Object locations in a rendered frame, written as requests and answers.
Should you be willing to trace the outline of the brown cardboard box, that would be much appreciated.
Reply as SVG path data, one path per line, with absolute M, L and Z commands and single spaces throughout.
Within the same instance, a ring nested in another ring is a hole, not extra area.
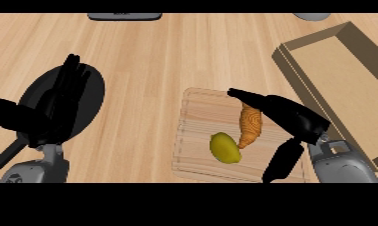
M 330 138 L 356 147 L 378 173 L 378 45 L 346 22 L 279 45 L 272 58 Z

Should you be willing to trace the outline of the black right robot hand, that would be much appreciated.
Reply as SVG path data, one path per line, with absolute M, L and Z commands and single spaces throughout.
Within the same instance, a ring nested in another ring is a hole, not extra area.
M 293 135 L 293 138 L 278 147 L 263 173 L 262 181 L 271 183 L 288 177 L 304 152 L 302 143 L 316 144 L 328 131 L 331 122 L 306 106 L 282 96 L 265 96 L 234 88 L 229 89 L 228 95 L 259 109 Z

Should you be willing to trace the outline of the grey round object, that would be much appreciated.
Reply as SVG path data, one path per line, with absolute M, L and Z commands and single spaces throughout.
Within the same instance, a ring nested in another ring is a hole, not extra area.
M 296 13 L 296 16 L 306 21 L 322 21 L 331 14 L 330 13 Z

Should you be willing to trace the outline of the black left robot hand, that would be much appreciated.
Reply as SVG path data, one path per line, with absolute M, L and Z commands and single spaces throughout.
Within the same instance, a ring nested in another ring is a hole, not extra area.
M 80 56 L 70 54 L 36 108 L 0 98 L 0 127 L 24 133 L 31 148 L 70 139 L 89 77 Z

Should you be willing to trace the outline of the black frying pan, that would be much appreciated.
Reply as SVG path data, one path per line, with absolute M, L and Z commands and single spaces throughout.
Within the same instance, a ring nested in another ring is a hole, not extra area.
M 25 147 L 61 145 L 89 126 L 105 97 L 105 82 L 98 70 L 84 63 L 58 68 L 53 84 L 36 107 L 0 98 L 0 128 L 18 133 L 18 139 L 0 153 L 0 168 Z

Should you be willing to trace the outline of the orange croissant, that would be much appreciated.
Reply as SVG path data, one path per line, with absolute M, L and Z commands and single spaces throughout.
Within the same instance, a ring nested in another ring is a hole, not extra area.
M 263 127 L 262 111 L 242 104 L 240 116 L 240 148 L 244 149 L 260 137 Z

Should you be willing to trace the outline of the dark grey flat appliance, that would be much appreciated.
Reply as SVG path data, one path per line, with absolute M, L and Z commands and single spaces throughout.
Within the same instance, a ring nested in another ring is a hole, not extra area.
M 154 21 L 163 13 L 87 13 L 87 16 L 95 21 Z

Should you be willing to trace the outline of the pale wooden cutting board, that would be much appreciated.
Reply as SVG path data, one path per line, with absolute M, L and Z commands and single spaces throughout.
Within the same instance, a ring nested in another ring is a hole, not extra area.
M 226 133 L 240 141 L 241 101 L 225 91 L 189 88 L 183 93 L 173 173 L 209 182 L 260 182 L 278 146 L 291 138 L 285 130 L 263 117 L 262 135 L 242 150 L 240 163 L 225 164 L 210 151 L 211 136 Z

